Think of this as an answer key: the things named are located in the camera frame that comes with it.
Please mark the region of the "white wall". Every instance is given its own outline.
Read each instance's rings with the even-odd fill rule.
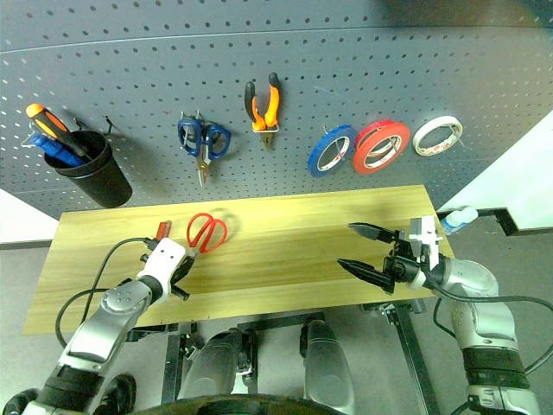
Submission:
[[[553,227],[553,112],[438,211],[507,208],[518,229]]]
[[[0,189],[0,244],[53,239],[58,221]]]

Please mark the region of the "gray floor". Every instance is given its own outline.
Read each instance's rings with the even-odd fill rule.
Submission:
[[[472,259],[488,267],[497,277],[502,293],[553,300],[553,234],[506,238],[492,218],[480,218],[450,241],[457,258]],[[60,353],[53,335],[21,335],[47,251],[0,251],[0,403],[24,388],[40,387]],[[432,307],[434,302],[428,300],[427,305]],[[517,319],[523,362],[528,364],[551,342],[553,320],[550,313],[535,305],[516,303],[511,307]],[[350,362],[358,413],[418,413],[415,390],[395,329],[382,316],[362,313],[357,307],[324,311]],[[461,355],[454,341],[432,324],[429,312],[412,318],[442,413],[450,413],[465,399]],[[251,319],[201,322],[200,331],[208,338]],[[302,396],[299,329],[295,326],[261,334],[259,392]],[[136,377],[137,409],[159,404],[165,342],[164,335],[152,335],[125,345],[108,376],[129,372]],[[530,382],[543,414],[553,413],[553,362],[532,374]]]

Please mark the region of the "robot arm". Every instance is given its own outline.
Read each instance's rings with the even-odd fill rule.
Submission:
[[[411,220],[407,238],[400,231],[366,223],[353,223],[350,227],[369,239],[394,242],[382,272],[359,261],[338,259],[347,271],[386,292],[393,293],[395,283],[404,282],[413,289],[434,289],[438,296],[440,291],[472,298],[499,294],[497,280],[487,268],[438,253],[441,238],[436,235],[433,216]],[[530,390],[518,354],[509,308],[500,302],[445,300],[463,353],[469,407],[485,414],[539,415],[536,396]]]
[[[180,297],[188,297],[175,283],[188,274],[193,263],[192,252],[163,238],[137,274],[137,280],[104,293],[98,311],[77,329],[24,415],[85,412],[99,391],[102,375],[115,361],[138,317],[150,305],[166,301],[171,292],[178,290]]]

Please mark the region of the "wooden table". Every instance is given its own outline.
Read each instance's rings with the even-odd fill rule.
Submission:
[[[410,218],[435,216],[424,186],[71,212],[61,216],[24,333],[54,332],[60,306],[76,292],[90,288],[115,243],[152,237],[159,222],[172,220],[170,237],[186,245],[188,220],[199,212],[209,212],[227,223],[227,242],[201,255],[179,283],[191,294],[186,302],[171,297],[152,306],[139,326],[432,295],[398,284],[390,297],[336,263],[337,258],[359,259],[381,270],[390,245],[361,238],[347,224],[365,221],[405,229]],[[440,250],[453,254],[445,238]],[[99,287],[135,277],[143,267],[138,259],[145,252],[139,242],[119,248]],[[62,330],[77,327],[84,303],[83,298],[67,310]]]

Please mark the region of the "pen holder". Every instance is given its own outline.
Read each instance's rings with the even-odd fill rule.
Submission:
[[[111,146],[104,136],[95,131],[74,131],[71,134],[75,141],[85,145],[92,160],[81,166],[69,167],[45,154],[46,163],[103,208],[116,208],[127,202],[132,188],[113,158]]]

